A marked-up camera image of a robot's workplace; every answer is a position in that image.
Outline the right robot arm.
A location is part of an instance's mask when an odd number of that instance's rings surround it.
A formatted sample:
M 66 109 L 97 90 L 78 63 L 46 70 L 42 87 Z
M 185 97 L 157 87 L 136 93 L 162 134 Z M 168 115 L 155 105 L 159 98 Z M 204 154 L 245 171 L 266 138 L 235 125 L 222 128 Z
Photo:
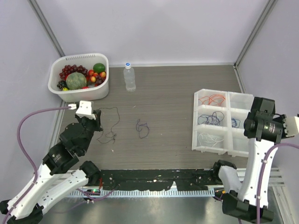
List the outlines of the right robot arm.
M 225 215 L 264 224 L 274 218 L 268 209 L 268 183 L 276 150 L 268 150 L 282 139 L 283 116 L 276 114 L 274 100 L 255 97 L 243 127 L 244 136 L 249 140 L 243 181 L 239 180 L 235 164 L 223 160 L 214 164 L 211 179 L 224 186 L 225 193 L 216 199 L 222 202 Z

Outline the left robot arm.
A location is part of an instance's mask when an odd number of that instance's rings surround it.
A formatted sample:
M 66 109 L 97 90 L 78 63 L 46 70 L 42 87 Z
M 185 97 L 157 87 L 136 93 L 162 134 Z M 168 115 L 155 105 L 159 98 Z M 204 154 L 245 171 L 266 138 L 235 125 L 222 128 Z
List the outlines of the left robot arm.
M 4 224 L 37 224 L 69 193 L 99 182 L 100 170 L 92 161 L 85 161 L 69 178 L 55 184 L 86 154 L 94 132 L 103 130 L 101 110 L 94 110 L 92 116 L 90 119 L 76 115 L 77 122 L 60 134 L 60 141 L 49 150 L 40 167 L 34 167 L 34 176 L 24 189 L 14 198 L 1 201 Z

